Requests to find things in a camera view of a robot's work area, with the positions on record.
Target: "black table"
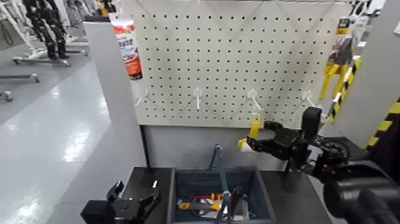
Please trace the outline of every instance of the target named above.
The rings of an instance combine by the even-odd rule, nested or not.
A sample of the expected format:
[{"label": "black table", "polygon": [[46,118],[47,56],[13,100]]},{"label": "black table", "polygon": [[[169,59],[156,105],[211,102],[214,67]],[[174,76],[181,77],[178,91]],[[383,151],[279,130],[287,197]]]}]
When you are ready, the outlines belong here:
[{"label": "black table", "polygon": [[[289,173],[287,178],[283,178],[283,172],[260,171],[260,173],[274,207],[278,224],[332,224],[305,174]],[[171,168],[135,167],[123,198],[141,198],[149,195],[150,186],[155,179],[158,180],[162,200],[146,223],[164,224],[167,220]]]}]

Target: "hazard stripe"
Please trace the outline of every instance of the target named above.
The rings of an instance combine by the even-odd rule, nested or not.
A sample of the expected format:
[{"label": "hazard stripe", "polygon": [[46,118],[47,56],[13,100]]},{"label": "hazard stripe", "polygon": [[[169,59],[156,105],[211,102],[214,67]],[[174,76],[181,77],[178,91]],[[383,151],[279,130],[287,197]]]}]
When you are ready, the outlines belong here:
[{"label": "hazard stripe", "polygon": [[360,66],[361,66],[361,58],[357,58],[354,61],[354,65],[353,65],[353,68],[351,69],[351,73],[350,73],[349,77],[347,78],[347,80],[345,80],[345,83],[343,84],[342,90],[340,91],[340,97],[339,97],[338,101],[333,104],[333,109],[329,116],[330,122],[335,121],[336,115],[338,114],[340,107],[342,106],[342,104],[346,98],[346,95],[347,95],[347,92],[348,92],[350,86],[353,84],[354,77],[355,77],[357,71],[359,70]]},{"label": "hazard stripe", "polygon": [[390,107],[385,119],[378,125],[375,134],[367,142],[367,150],[371,150],[378,142],[379,139],[384,137],[390,130],[393,121],[400,116],[400,96],[396,102]]}]

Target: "gray storage bin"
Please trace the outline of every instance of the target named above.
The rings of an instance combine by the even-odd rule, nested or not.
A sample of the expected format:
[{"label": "gray storage bin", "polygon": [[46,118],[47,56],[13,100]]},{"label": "gray storage bin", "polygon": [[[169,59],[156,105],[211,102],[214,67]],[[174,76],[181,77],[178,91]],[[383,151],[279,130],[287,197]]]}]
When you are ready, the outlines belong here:
[{"label": "gray storage bin", "polygon": [[[233,223],[272,224],[276,223],[275,212],[261,175],[256,167],[237,167],[225,169],[229,191],[241,186],[243,193],[248,196],[249,211],[255,214],[251,220],[235,220]],[[208,195],[222,193],[220,175],[217,169],[182,170],[173,169],[171,188],[168,202],[167,223],[214,223],[214,219],[197,217],[190,210],[179,210],[177,201],[190,202],[190,195]]]}]

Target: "tiled floor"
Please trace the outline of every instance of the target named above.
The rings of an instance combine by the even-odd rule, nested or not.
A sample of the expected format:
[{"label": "tiled floor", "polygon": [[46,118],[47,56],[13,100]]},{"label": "tiled floor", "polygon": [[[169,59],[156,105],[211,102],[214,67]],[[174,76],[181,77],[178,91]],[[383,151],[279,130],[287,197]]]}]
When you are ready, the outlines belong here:
[{"label": "tiled floor", "polygon": [[113,138],[108,109],[90,58],[72,67],[15,66],[2,51],[2,73],[38,73],[40,83],[0,83],[14,94],[0,100],[0,223],[81,223],[90,198],[127,180],[132,169]]}]

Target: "white hook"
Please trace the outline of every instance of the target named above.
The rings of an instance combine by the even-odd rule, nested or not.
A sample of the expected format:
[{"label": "white hook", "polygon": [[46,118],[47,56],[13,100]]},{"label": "white hook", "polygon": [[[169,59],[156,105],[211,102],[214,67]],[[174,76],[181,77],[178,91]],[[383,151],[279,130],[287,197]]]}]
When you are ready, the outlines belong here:
[{"label": "white hook", "polygon": [[[307,101],[312,107],[317,107],[317,108],[319,108],[319,109],[321,109],[321,110],[324,110],[324,107],[322,106],[322,105],[317,105],[317,106],[315,106],[315,104],[311,101],[311,97],[313,97],[313,93],[310,91],[310,90],[308,90],[308,91],[304,91],[302,94],[301,94],[301,100],[304,102],[304,101]],[[327,117],[327,115],[326,114],[324,114],[324,113],[322,113],[321,114],[323,117]]]},{"label": "white hook", "polygon": [[145,100],[145,98],[149,95],[149,91],[147,90],[147,88],[145,91],[146,91],[145,95],[142,97],[139,97],[139,99],[136,101],[135,107],[137,107],[141,102],[143,102]]},{"label": "white hook", "polygon": [[196,89],[193,90],[192,95],[194,98],[196,98],[197,110],[200,110],[200,102],[201,102],[200,97],[203,95],[201,89],[199,87],[197,87]]},{"label": "white hook", "polygon": [[255,107],[260,111],[260,110],[264,110],[259,103],[257,102],[256,97],[257,97],[257,91],[255,89],[251,89],[249,90],[249,92],[247,92],[247,99],[252,99],[254,102]]}]

